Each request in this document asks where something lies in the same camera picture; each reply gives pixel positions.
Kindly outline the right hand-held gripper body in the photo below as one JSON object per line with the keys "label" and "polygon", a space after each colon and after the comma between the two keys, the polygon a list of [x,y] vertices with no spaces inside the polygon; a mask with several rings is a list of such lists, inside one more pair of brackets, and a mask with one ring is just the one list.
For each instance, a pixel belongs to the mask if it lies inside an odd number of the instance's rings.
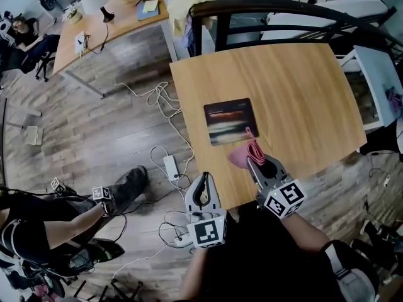
{"label": "right hand-held gripper body", "polygon": [[279,219],[296,212],[306,199],[302,185],[294,179],[280,186],[264,187],[259,192],[259,205],[267,208]]}

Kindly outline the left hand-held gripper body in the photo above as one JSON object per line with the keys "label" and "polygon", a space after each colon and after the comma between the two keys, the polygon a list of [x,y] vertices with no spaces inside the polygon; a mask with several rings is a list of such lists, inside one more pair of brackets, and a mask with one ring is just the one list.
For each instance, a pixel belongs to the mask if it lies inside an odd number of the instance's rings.
{"label": "left hand-held gripper body", "polygon": [[210,248],[223,245],[227,233],[227,211],[217,209],[213,211],[192,211],[186,212],[189,223],[187,229],[193,245],[196,248]]}

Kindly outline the pink cloth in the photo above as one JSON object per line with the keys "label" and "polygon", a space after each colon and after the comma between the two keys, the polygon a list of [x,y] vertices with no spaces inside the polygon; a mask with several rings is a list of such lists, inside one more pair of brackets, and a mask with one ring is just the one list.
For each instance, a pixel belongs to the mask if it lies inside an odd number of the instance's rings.
{"label": "pink cloth", "polygon": [[246,134],[250,140],[244,145],[235,148],[227,156],[229,162],[241,169],[248,169],[247,159],[251,159],[257,165],[264,165],[266,155],[248,126],[246,127]]}

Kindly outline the dark printed mat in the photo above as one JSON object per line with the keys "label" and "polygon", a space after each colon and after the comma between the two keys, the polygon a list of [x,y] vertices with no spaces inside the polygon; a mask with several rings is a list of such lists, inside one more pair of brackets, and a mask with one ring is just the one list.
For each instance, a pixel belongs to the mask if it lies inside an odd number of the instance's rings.
{"label": "dark printed mat", "polygon": [[203,106],[208,136],[212,146],[258,137],[258,126],[249,98]]}

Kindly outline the person's right forearm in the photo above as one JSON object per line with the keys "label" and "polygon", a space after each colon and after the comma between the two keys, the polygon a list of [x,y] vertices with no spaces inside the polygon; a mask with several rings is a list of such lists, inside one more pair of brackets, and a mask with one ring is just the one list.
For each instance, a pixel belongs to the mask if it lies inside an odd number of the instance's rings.
{"label": "person's right forearm", "polygon": [[281,220],[298,247],[309,253],[319,253],[330,242],[329,237],[297,213]]}

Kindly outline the person's left forearm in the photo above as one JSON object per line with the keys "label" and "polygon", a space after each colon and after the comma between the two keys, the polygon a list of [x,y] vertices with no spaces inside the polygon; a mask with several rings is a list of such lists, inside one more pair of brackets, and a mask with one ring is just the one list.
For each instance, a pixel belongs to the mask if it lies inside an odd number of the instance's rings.
{"label": "person's left forearm", "polygon": [[209,249],[197,248],[183,278],[180,301],[196,301],[200,295]]}

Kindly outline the white multi-socket power strip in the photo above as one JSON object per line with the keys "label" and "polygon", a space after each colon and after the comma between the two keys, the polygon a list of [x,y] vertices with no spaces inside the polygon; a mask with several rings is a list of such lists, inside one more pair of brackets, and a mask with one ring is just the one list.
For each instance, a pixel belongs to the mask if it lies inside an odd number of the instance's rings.
{"label": "white multi-socket power strip", "polygon": [[188,247],[190,245],[193,244],[193,241],[191,239],[191,236],[189,233],[185,233],[182,235],[178,235],[175,239],[174,239],[174,246],[176,248],[185,248]]}

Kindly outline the slim white power strip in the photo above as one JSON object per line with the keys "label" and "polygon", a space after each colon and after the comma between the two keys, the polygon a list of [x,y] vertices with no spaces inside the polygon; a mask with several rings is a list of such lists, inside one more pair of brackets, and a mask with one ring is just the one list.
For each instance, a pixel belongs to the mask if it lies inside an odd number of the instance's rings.
{"label": "slim white power strip", "polygon": [[170,181],[176,181],[179,179],[179,172],[176,165],[176,161],[173,155],[167,155],[163,158],[163,162],[166,169],[167,177]]}

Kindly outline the person's black clothing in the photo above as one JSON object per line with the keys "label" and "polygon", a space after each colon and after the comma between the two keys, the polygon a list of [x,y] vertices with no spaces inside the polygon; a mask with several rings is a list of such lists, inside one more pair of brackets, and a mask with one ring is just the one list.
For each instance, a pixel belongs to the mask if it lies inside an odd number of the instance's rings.
{"label": "person's black clothing", "polygon": [[298,247],[267,209],[242,205],[223,245],[208,251],[199,302],[374,302],[374,267],[348,244]]}

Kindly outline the black green device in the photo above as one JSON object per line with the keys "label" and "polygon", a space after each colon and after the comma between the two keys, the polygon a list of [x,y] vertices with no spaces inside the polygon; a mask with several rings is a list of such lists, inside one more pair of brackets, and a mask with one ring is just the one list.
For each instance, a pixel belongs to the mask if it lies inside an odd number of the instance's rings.
{"label": "black green device", "polygon": [[110,239],[93,238],[89,243],[90,256],[93,262],[108,262],[122,256],[125,250]]}

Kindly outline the black office chair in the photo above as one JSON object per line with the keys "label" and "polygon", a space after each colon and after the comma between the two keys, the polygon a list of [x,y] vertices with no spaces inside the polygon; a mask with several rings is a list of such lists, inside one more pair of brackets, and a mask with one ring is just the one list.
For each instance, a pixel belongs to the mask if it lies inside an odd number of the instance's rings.
{"label": "black office chair", "polygon": [[79,302],[139,302],[136,296],[143,287],[143,282],[139,281],[134,288],[123,290],[123,283],[117,279],[112,279],[109,285],[106,285],[99,296],[93,294],[89,298],[81,298],[79,295],[87,280],[84,280],[72,295]]}

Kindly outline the white side table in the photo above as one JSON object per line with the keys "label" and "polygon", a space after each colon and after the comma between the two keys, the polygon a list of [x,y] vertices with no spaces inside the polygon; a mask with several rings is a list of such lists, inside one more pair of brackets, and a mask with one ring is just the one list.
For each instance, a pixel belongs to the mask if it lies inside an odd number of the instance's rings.
{"label": "white side table", "polygon": [[389,54],[355,45],[350,53],[337,59],[350,79],[365,131],[389,126],[403,115],[403,110],[392,109],[385,95],[392,86],[403,95],[403,85]]}

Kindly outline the lilac garment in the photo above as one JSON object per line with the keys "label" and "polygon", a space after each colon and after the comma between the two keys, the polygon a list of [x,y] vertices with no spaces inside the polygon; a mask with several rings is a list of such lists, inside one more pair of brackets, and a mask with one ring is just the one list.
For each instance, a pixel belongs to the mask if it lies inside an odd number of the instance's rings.
{"label": "lilac garment", "polygon": [[193,43],[192,17],[190,15],[188,15],[186,18],[182,43],[185,47],[189,47]]}

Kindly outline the black curved railing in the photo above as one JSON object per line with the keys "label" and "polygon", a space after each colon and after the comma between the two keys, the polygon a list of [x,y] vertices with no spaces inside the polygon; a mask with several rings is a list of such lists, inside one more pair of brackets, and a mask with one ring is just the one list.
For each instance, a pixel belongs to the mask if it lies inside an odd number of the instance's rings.
{"label": "black curved railing", "polygon": [[[330,21],[326,25],[309,25],[304,21],[285,25],[251,25],[231,27],[231,17],[235,14],[273,13],[276,16],[314,17],[317,20]],[[193,35],[190,55],[202,54],[203,20],[214,16],[217,30],[214,51],[223,51],[255,45],[277,43],[327,43],[333,52],[346,53],[353,45],[374,48],[386,52],[392,60],[403,59],[403,42],[373,25],[381,23],[381,16],[367,16],[362,19],[322,6],[287,0],[216,0],[194,5],[190,9],[191,33]],[[289,33],[296,32],[291,38],[269,38],[250,42],[229,43],[228,37],[245,33]]]}

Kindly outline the small white floor box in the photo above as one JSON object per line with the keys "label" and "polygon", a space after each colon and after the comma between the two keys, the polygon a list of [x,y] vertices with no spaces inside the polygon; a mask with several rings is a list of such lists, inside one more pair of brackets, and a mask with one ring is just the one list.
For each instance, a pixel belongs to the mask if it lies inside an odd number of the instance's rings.
{"label": "small white floor box", "polygon": [[26,142],[29,145],[42,145],[43,128],[37,126],[26,127]]}

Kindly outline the beige garment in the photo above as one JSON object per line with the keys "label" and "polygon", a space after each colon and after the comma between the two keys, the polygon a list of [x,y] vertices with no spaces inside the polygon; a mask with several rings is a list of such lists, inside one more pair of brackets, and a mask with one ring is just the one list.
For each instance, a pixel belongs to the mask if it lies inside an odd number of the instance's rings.
{"label": "beige garment", "polygon": [[183,36],[186,29],[189,10],[195,4],[215,0],[169,0],[167,11],[174,36]]}

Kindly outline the long wooden desk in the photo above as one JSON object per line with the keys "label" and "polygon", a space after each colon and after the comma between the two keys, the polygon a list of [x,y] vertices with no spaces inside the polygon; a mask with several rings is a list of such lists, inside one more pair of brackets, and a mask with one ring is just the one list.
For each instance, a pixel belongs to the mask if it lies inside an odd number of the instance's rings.
{"label": "long wooden desk", "polygon": [[[66,21],[62,27],[55,56],[53,75],[58,74],[74,82],[77,86],[87,88],[90,92],[99,95],[100,98],[104,98],[105,95],[102,92],[72,73],[69,67],[79,60],[81,56],[89,52],[95,53],[96,48],[103,48],[110,41],[127,34],[152,28],[153,26],[160,26],[162,28],[171,60],[173,62],[177,61],[178,56],[169,24],[166,1],[159,0],[158,16],[146,20],[138,20],[137,5],[141,0],[109,0],[105,9],[107,12],[115,15],[114,19],[109,23],[103,22],[103,14],[99,11],[95,15],[86,14],[81,3],[79,10],[82,13],[82,18],[74,24]],[[74,40],[82,31],[85,33],[87,41],[85,51],[79,55],[75,52]]]}

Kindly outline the blue notebook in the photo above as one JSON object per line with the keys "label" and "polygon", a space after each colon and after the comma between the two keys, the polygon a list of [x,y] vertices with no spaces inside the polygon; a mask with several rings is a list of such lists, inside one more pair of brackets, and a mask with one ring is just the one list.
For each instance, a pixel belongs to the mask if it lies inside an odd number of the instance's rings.
{"label": "blue notebook", "polygon": [[146,20],[159,15],[159,0],[141,1],[137,5],[137,19]]}

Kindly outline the white charger block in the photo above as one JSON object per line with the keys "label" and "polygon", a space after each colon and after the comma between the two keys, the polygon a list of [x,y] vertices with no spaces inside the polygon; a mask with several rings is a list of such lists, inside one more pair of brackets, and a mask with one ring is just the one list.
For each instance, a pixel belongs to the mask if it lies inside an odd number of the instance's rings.
{"label": "white charger block", "polygon": [[74,40],[74,48],[75,48],[75,52],[79,55],[81,55],[83,53],[83,51],[85,51],[86,49],[86,35],[85,33],[82,31],[80,32]]}

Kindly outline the black swivel chair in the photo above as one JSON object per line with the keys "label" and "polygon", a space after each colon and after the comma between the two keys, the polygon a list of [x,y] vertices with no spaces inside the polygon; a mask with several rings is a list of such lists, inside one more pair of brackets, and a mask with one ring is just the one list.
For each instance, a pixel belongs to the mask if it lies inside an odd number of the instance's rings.
{"label": "black swivel chair", "polygon": [[53,53],[51,52],[47,52],[39,58],[38,69],[35,72],[36,80],[40,80],[40,73],[42,72],[44,82],[48,82],[47,65],[54,60],[55,56],[53,56]]}

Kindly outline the potted white flowers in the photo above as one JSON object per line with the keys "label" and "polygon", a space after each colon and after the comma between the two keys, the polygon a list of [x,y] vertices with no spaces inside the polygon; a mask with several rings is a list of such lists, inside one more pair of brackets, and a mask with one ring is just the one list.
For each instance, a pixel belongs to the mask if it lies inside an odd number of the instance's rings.
{"label": "potted white flowers", "polygon": [[74,2],[64,10],[62,14],[62,21],[69,22],[69,23],[77,23],[82,18],[82,13],[80,12],[79,8],[81,7],[81,2]]}

